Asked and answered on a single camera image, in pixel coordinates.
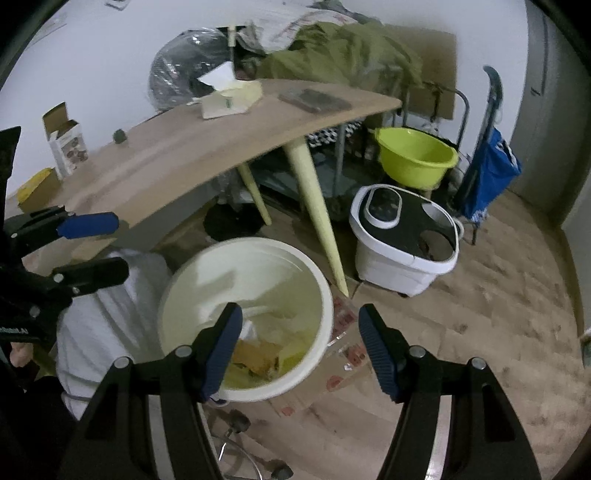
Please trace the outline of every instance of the white foot spa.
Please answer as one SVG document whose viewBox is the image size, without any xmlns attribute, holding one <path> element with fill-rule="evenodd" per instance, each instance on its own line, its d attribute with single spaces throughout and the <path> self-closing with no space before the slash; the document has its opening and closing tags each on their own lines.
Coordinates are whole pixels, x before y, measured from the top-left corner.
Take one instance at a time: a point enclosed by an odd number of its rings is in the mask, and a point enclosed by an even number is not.
<svg viewBox="0 0 591 480">
<path fill-rule="evenodd" d="M 461 224 L 413 192 L 387 184 L 363 187 L 349 223 L 359 240 L 361 280 L 411 297 L 456 266 Z"/>
</svg>

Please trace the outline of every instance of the table top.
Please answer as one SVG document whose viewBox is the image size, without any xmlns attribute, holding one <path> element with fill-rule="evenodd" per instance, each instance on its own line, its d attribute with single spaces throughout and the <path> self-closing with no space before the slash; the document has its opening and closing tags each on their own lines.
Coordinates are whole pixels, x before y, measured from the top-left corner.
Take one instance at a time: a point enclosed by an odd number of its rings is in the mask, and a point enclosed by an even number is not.
<svg viewBox="0 0 591 480">
<path fill-rule="evenodd" d="M 79 215 L 115 212 L 131 228 L 247 160 L 318 129 L 401 105 L 396 98 L 344 85 L 302 80 L 262 83 L 263 97 L 247 113 L 204 120 L 200 105 L 182 105 L 133 127 L 127 132 L 127 141 L 102 147 L 64 179 L 51 204 L 65 205 Z M 280 92 L 305 87 L 331 93 L 352 107 L 309 113 L 278 99 Z M 67 245 L 54 242 L 43 249 L 50 254 L 49 262 L 43 262 L 45 268 L 39 262 L 33 268 L 47 274 L 64 262 L 89 260 L 114 240 L 98 237 Z"/>
</svg>

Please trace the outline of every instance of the green cloth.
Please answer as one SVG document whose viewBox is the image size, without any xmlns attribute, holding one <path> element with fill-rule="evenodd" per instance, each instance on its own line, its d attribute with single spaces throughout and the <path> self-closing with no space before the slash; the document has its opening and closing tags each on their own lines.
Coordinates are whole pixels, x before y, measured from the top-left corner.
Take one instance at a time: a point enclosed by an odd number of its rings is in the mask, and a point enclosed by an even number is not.
<svg viewBox="0 0 591 480">
<path fill-rule="evenodd" d="M 318 22 L 302 27 L 289 50 L 262 59 L 256 76 L 340 83 L 399 95 L 404 85 L 421 84 L 421 67 L 419 56 L 399 42 L 388 25 Z"/>
</svg>

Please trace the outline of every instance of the blue gripper pad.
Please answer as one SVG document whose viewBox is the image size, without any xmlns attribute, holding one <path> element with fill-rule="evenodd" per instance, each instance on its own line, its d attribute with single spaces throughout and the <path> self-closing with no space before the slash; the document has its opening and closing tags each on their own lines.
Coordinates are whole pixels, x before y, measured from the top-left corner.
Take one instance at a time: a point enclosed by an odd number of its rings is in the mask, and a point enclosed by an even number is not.
<svg viewBox="0 0 591 480">
<path fill-rule="evenodd" d="M 57 227 L 57 234 L 69 240 L 86 236 L 109 235 L 119 228 L 119 218 L 113 212 L 73 215 Z"/>
<path fill-rule="evenodd" d="M 402 334 L 386 327 L 376 308 L 368 303 L 359 310 L 359 332 L 368 351 L 379 386 L 394 402 L 401 401 L 398 370 L 405 365 L 408 344 Z"/>
<path fill-rule="evenodd" d="M 222 385 L 241 330 L 242 309 L 236 303 L 228 303 L 216 324 L 201 331 L 195 339 L 193 351 L 196 357 L 199 357 L 200 349 L 205 344 L 210 345 L 204 365 L 205 379 L 200 392 L 202 401 L 207 401 Z"/>
</svg>

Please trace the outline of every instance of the white cloth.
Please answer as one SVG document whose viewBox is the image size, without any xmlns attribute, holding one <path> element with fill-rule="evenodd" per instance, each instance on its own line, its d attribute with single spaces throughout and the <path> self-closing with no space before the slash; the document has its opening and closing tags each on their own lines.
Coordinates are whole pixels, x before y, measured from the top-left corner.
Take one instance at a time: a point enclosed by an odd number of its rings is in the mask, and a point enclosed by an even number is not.
<svg viewBox="0 0 591 480">
<path fill-rule="evenodd" d="M 357 20 L 332 10 L 318 10 L 300 5 L 277 5 L 259 0 L 253 19 L 238 32 L 244 48 L 255 53 L 268 54 L 285 50 L 294 41 L 301 27 L 316 22 L 337 25 L 357 23 Z"/>
<path fill-rule="evenodd" d="M 80 419 L 113 361 L 135 363 L 164 356 L 158 339 L 158 305 L 171 274 L 164 258 L 133 250 L 111 252 L 129 265 L 122 284 L 77 297 L 57 325 L 57 376 L 63 400 Z"/>
</svg>

